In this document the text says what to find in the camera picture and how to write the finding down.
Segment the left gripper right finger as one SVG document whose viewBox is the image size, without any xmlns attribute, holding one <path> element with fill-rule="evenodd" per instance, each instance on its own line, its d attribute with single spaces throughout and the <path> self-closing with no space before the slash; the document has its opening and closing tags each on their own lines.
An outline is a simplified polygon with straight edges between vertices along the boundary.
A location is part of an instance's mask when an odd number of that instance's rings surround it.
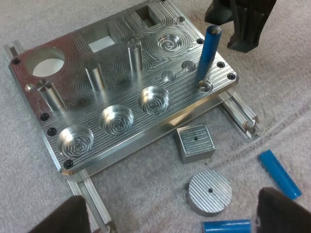
<svg viewBox="0 0 311 233">
<path fill-rule="evenodd" d="M 274 188 L 262 188 L 258 195 L 257 232 L 309 233 L 311 213 Z"/>
</svg>

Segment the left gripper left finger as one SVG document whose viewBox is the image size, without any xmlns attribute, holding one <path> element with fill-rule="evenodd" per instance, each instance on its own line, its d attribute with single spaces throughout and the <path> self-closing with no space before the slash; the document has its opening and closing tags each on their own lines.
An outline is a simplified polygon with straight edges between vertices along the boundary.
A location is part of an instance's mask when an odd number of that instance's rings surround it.
<svg viewBox="0 0 311 233">
<path fill-rule="evenodd" d="M 37 224 L 31 233 L 89 233 L 86 200 L 72 196 Z"/>
</svg>

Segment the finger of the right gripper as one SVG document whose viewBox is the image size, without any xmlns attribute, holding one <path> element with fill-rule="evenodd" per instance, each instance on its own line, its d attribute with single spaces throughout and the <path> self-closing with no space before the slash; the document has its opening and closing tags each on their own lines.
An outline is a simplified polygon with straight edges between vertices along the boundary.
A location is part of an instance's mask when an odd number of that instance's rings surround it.
<svg viewBox="0 0 311 233">
<path fill-rule="evenodd" d="M 205 22 L 219 26 L 232 22 L 234 5 L 234 0 L 213 0 L 205 13 Z"/>
<path fill-rule="evenodd" d="M 276 0 L 231 0 L 234 33 L 227 47 L 240 52 L 256 48 L 275 3 Z"/>
</svg>

